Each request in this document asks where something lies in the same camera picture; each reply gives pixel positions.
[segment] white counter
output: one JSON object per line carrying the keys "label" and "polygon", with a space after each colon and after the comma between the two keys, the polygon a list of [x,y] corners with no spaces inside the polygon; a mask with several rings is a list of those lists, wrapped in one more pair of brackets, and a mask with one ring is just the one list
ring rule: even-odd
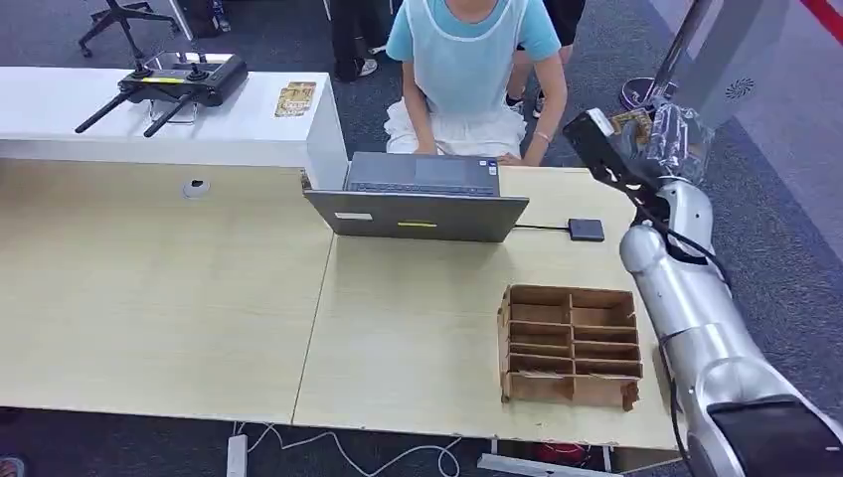
{"label": "white counter", "polygon": [[[128,73],[0,68],[0,157],[301,167],[314,188],[342,188],[348,156],[328,74],[250,72],[222,106],[200,107],[195,124],[167,124],[151,138],[143,137],[147,101],[125,102],[76,134]],[[275,117],[291,81],[316,82],[313,105],[301,117]]]}

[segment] person's arm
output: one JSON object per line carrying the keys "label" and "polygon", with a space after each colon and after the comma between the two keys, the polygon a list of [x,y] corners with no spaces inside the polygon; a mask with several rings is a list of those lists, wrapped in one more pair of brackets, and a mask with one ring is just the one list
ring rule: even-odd
{"label": "person's arm", "polygon": [[427,101],[424,93],[416,84],[416,75],[413,70],[413,62],[402,63],[402,91],[404,93],[404,105],[407,107],[407,114],[416,131],[416,139],[419,141],[419,148],[416,154],[435,154],[436,141],[433,139],[433,131],[430,129],[430,116],[427,113]]}
{"label": "person's arm", "polygon": [[568,103],[568,86],[565,82],[565,71],[562,68],[562,60],[559,55],[552,55],[536,63],[536,77],[539,85],[545,92],[545,107],[542,109],[542,117],[536,124],[533,138],[530,140],[530,147],[524,154],[525,166],[540,166],[545,152],[548,150],[550,141],[556,135],[559,121],[562,120],[562,113]]}

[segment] wooden table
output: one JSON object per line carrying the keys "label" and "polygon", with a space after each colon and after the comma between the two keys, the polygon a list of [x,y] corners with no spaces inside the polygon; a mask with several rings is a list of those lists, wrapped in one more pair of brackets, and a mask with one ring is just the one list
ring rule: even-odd
{"label": "wooden table", "polygon": [[0,161],[0,405],[290,423],[332,237],[298,170]]}
{"label": "wooden table", "polygon": [[[193,179],[208,193],[185,199]],[[652,449],[675,442],[637,293],[641,400],[500,400],[507,284],[634,290],[633,210],[587,172],[503,168],[521,224],[606,242],[335,238],[294,169],[0,161],[0,405]]]}
{"label": "wooden table", "polygon": [[496,310],[510,283],[635,290],[618,244],[633,217],[585,170],[503,168],[519,223],[601,219],[606,241],[516,230],[502,244],[338,237],[328,259],[293,424],[674,449],[635,293],[644,378],[620,409],[501,403]]}

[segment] black adapter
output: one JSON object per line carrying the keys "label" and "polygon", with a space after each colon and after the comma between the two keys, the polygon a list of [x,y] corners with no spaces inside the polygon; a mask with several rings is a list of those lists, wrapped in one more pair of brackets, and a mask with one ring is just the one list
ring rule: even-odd
{"label": "black adapter", "polygon": [[568,232],[573,241],[604,241],[603,225],[595,219],[568,219]]}

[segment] laptop lid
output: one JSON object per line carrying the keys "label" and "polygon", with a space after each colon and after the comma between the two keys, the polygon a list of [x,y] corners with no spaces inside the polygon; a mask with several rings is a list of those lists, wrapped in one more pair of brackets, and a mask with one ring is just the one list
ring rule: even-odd
{"label": "laptop lid", "polygon": [[526,197],[448,197],[305,191],[340,236],[503,241],[530,202]]}

